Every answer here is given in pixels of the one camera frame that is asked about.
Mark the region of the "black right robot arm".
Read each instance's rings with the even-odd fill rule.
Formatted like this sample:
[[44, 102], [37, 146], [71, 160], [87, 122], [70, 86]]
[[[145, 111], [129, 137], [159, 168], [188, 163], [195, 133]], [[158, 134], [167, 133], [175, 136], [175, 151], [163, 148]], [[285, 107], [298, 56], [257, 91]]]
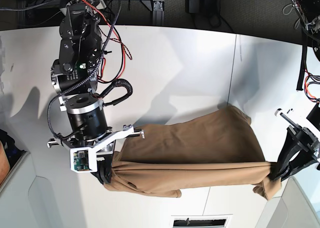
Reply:
[[132, 125], [113, 131], [107, 124], [104, 108], [108, 104], [104, 97], [115, 88], [125, 88], [125, 95], [110, 102], [115, 106], [129, 98], [133, 88], [127, 80], [118, 78], [97, 93], [99, 67], [108, 43], [107, 38], [102, 38], [99, 21], [83, 1], [72, 0], [65, 8], [65, 17], [59, 26], [59, 57], [50, 72], [55, 100], [67, 114], [71, 133], [63, 135], [53, 131], [53, 138], [47, 144], [69, 150], [73, 172], [91, 173], [101, 184], [109, 184], [116, 141], [145, 134]]

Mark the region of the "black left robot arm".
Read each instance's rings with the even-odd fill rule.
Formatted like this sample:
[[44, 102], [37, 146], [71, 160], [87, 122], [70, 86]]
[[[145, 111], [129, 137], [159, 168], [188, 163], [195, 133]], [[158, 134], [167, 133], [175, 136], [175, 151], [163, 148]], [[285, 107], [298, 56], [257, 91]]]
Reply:
[[[320, 57], [320, 0], [290, 0], [298, 15], [302, 31], [302, 53], [297, 91], [303, 91], [314, 107], [306, 119], [316, 128], [320, 128], [320, 99], [311, 94], [310, 85], [319, 85], [320, 76], [312, 74], [307, 68], [308, 46], [311, 45], [316, 58]], [[293, 122], [281, 110], [276, 115], [284, 118], [290, 125], [284, 145], [276, 164], [268, 175], [270, 180], [284, 181], [301, 170], [320, 163], [320, 140], [307, 127]]]

